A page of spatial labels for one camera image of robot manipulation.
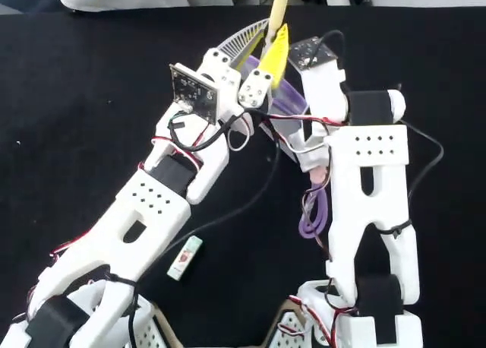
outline mounting hole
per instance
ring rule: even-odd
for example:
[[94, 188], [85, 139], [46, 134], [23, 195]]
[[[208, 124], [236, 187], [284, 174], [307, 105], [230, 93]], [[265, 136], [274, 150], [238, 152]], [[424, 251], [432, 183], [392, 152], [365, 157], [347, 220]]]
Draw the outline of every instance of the mounting hole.
[[123, 235], [123, 243], [133, 243], [142, 235], [147, 227], [140, 221], [136, 221], [134, 225], [130, 226], [130, 229]]

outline black cable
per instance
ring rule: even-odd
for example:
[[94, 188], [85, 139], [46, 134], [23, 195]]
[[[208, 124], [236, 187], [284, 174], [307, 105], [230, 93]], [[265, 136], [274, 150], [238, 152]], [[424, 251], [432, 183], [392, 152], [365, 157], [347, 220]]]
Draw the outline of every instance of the black cable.
[[341, 38], [342, 41], [341, 53], [338, 53], [338, 59], [340, 59], [339, 67], [340, 68], [344, 67], [344, 57], [346, 55], [346, 36], [341, 30], [335, 29], [335, 30], [328, 31], [320, 38], [319, 43], [317, 44], [317, 47], [314, 50], [314, 53], [312, 53], [309, 63], [307, 63], [307, 68], [311, 67], [312, 62], [316, 58], [316, 55], [319, 53], [319, 49], [321, 48], [321, 46], [325, 44], [330, 37], [335, 35], [339, 36], [339, 38]]
[[[175, 145], [177, 145], [179, 148], [181, 148], [182, 150], [184, 150], [186, 152], [193, 153], [193, 152], [198, 152], [200, 150], [203, 150], [203, 149], [209, 147], [215, 141], [217, 141], [218, 138], [222, 134], [225, 134], [231, 128], [233, 123], [235, 123], [236, 121], [241, 119], [243, 117], [243, 115], [246, 114], [246, 113], [251, 114], [251, 115], [256, 115], [257, 117], [259, 117], [259, 119], [265, 119], [265, 120], [268, 120], [268, 119], [277, 119], [277, 120], [293, 120], [294, 119], [295, 120], [295, 118], [292, 118], [292, 117], [282, 118], [282, 117], [279, 117], [277, 115], [267, 114], [266, 112], [263, 112], [259, 109], [247, 108], [247, 109], [244, 109], [243, 112], [240, 115], [232, 116], [231, 118], [229, 118], [229, 120], [227, 122], [225, 122], [224, 124], [222, 124], [221, 127], [207, 141], [205, 141], [201, 144], [198, 144], [198, 145], [193, 145], [193, 146], [186, 145], [186, 144], [183, 144], [183, 143], [180, 142], [180, 140], [177, 136], [177, 132], [176, 132], [177, 128], [175, 127], [175, 124], [173, 122], [174, 119], [178, 119], [178, 118], [182, 117], [183, 115], [190, 115], [190, 113], [188, 113], [188, 114], [184, 113], [182, 115], [182, 113], [178, 112], [177, 114], [174, 115], [174, 117], [172, 117], [169, 120], [167, 128], [169, 129], [170, 138]], [[304, 121], [305, 120], [312, 121], [312, 122], [319, 122], [327, 130], [327, 124], [323, 119], [309, 118], [309, 119], [304, 119]]]
[[128, 336], [130, 337], [130, 346], [135, 348], [137, 346], [137, 340], [135, 339], [135, 332], [134, 332], [134, 320], [135, 320], [135, 312], [137, 311], [138, 307], [138, 285], [135, 281], [127, 280], [126, 278], [121, 278], [117, 274], [107, 273], [106, 280], [112, 282], [119, 282], [124, 283], [125, 285], [132, 286], [134, 288], [134, 295], [131, 299], [131, 308], [130, 308], [130, 315], [128, 316]]
[[425, 139], [431, 141], [432, 143], [434, 143], [435, 145], [437, 145], [439, 147], [439, 154], [436, 155], [436, 157], [430, 161], [423, 169], [422, 171], [420, 171], [420, 173], [415, 177], [415, 179], [413, 180], [412, 184], [410, 185], [410, 188], [409, 188], [409, 206], [410, 206], [410, 203], [412, 201], [412, 196], [415, 192], [415, 190], [417, 189], [418, 185], [420, 184], [420, 182], [423, 181], [423, 179], [425, 178], [425, 176], [442, 160], [443, 158], [443, 145], [435, 138], [431, 137], [429, 134], [425, 134], [422, 130], [416, 128], [414, 125], [410, 124], [409, 122], [406, 122], [405, 120], [400, 120], [400, 122], [404, 125], [406, 125], [407, 128], [413, 130], [415, 133], [417, 133], [418, 135], [421, 135], [422, 137], [424, 137]]
[[243, 206], [238, 207], [234, 209], [233, 211], [230, 211], [229, 213], [222, 215], [221, 217], [216, 218], [215, 220], [212, 220], [208, 223], [205, 223], [202, 226], [199, 226], [196, 229], [193, 229], [189, 233], [184, 234], [182, 237], [177, 239], [176, 241], [172, 242], [165, 250], [164, 252], [157, 257], [157, 259], [151, 264], [151, 267], [145, 271], [144, 274], [147, 274], [150, 268], [156, 265], [157, 261], [160, 261], [170, 250], [172, 250], [175, 246], [181, 244], [183, 241], [185, 241], [187, 238], [190, 236], [194, 235], [195, 233], [202, 232], [205, 229], [208, 229], [212, 226], [215, 226], [217, 224], [221, 224], [226, 222], [229, 219], [232, 219], [233, 217], [245, 212], [247, 209], [252, 207], [254, 204], [257, 203], [257, 201], [260, 200], [262, 195], [265, 193], [265, 191], [269, 188], [270, 183], [273, 181], [275, 178], [276, 171], [279, 167], [279, 161], [280, 161], [280, 155], [281, 155], [281, 148], [280, 148], [280, 141], [279, 141], [279, 135], [276, 132], [275, 128], [273, 127], [271, 122], [268, 122], [267, 127], [272, 133], [272, 138], [275, 143], [275, 157], [273, 158], [273, 165], [272, 169], [270, 170], [270, 173], [268, 174], [267, 180], [265, 181], [264, 185], [261, 187], [261, 189]]
[[[400, 122], [402, 124], [404, 124], [407, 128], [412, 129], [415, 133], [421, 135], [422, 137], [424, 137], [425, 139], [431, 141], [432, 143], [434, 143], [435, 145], [437, 145], [439, 147], [439, 154], [436, 155], [436, 157], [434, 157], [433, 160], [430, 161], [422, 169], [422, 171], [420, 171], [420, 173], [418, 174], [418, 176], [415, 177], [415, 179], [413, 180], [412, 184], [410, 185], [409, 194], [407, 196], [408, 203], [409, 203], [409, 207], [410, 207], [410, 204], [412, 203], [413, 194], [414, 194], [415, 190], [417, 189], [418, 185], [420, 185], [420, 182], [423, 181], [424, 177], [442, 160], [443, 153], [444, 152], [443, 152], [443, 145], [437, 139], [431, 137], [428, 134], [425, 134], [422, 130], [416, 128], [414, 125], [410, 124], [409, 122], [406, 122], [403, 119], [400, 120]], [[404, 223], [401, 223], [401, 224], [399, 224], [397, 226], [394, 226], [393, 228], [390, 228], [388, 230], [378, 230], [378, 232], [380, 234], [384, 234], [386, 236], [393, 235], [395, 237], [395, 239], [396, 239], [396, 238], [398, 238], [398, 236], [402, 233], [402, 231], [407, 226], [411, 226], [411, 225], [412, 225], [412, 221], [410, 219], [408, 219]]]

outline yellow object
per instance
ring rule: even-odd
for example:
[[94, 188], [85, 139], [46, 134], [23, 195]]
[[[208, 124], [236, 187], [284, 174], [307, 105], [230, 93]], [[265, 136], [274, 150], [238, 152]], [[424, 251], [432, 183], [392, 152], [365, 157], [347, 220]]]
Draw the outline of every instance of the yellow object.
[[279, 86], [286, 71], [287, 56], [289, 55], [289, 30], [284, 24], [276, 33], [275, 40], [262, 58], [258, 69], [273, 76], [272, 88]]

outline black table surface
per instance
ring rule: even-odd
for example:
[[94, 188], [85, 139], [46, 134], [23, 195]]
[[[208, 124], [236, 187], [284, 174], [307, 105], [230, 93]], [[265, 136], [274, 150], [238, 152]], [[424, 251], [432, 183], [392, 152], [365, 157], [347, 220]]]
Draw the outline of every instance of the black table surface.
[[[248, 7], [0, 17], [2, 332], [49, 251], [93, 225], [150, 151], [171, 102], [169, 63], [196, 68], [210, 47], [266, 14]], [[293, 42], [342, 30], [349, 85], [401, 83], [406, 118], [443, 143], [443, 162], [412, 202], [421, 298], [409, 309], [422, 319], [425, 346], [480, 346], [486, 8], [294, 7], [287, 18]], [[437, 149], [414, 134], [409, 146], [413, 179]], [[272, 157], [262, 134], [232, 153], [183, 231], [245, 203]], [[297, 229], [307, 184], [282, 159], [256, 206], [200, 234], [204, 248], [181, 282], [166, 276], [177, 251], [141, 281], [184, 344], [259, 344], [284, 298], [324, 278], [319, 249]], [[386, 257], [366, 233], [357, 271], [380, 272]]]

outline black circuit board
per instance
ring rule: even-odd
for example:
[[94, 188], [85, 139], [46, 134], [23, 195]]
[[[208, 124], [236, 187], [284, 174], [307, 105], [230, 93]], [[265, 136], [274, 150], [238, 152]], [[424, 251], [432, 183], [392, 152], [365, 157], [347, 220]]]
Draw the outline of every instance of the black circuit board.
[[305, 71], [334, 59], [337, 59], [337, 56], [317, 36], [292, 44], [289, 50], [289, 61], [299, 71]]
[[215, 87], [171, 66], [174, 102], [184, 102], [192, 107], [192, 113], [215, 125], [217, 121], [218, 92]]

